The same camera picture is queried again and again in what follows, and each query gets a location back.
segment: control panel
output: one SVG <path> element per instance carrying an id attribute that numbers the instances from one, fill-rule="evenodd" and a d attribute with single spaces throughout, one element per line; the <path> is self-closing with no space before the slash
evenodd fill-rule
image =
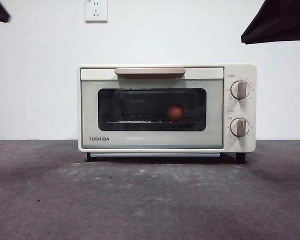
<path id="1" fill-rule="evenodd" d="M 252 152 L 256 147 L 256 67 L 224 68 L 224 148 Z"/>

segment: toaster oven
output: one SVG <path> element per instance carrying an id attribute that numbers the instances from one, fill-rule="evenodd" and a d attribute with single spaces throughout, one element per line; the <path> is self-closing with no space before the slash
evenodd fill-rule
<path id="1" fill-rule="evenodd" d="M 256 67 L 81 65 L 78 149 L 108 156 L 218 157 L 256 148 Z"/>

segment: oven handle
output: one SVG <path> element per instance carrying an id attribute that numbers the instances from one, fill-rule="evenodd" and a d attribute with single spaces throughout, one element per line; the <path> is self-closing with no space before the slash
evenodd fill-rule
<path id="1" fill-rule="evenodd" d="M 183 67 L 129 67 L 116 68 L 114 70 L 118 76 L 136 76 L 136 75 L 165 75 L 165 76 L 183 76 L 186 69 Z"/>

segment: white wall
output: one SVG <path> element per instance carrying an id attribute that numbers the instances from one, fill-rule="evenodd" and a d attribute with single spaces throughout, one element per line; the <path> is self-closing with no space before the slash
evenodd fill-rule
<path id="1" fill-rule="evenodd" d="M 300 41 L 244 45 L 263 0 L 1 0 L 0 140 L 76 139 L 79 64 L 254 63 L 257 138 L 300 139 Z"/>

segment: toshiba logo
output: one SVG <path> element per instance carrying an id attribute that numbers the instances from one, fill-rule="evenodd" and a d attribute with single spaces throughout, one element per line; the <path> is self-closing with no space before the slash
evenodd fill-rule
<path id="1" fill-rule="evenodd" d="M 90 141 L 109 141 L 108 137 L 89 137 Z"/>

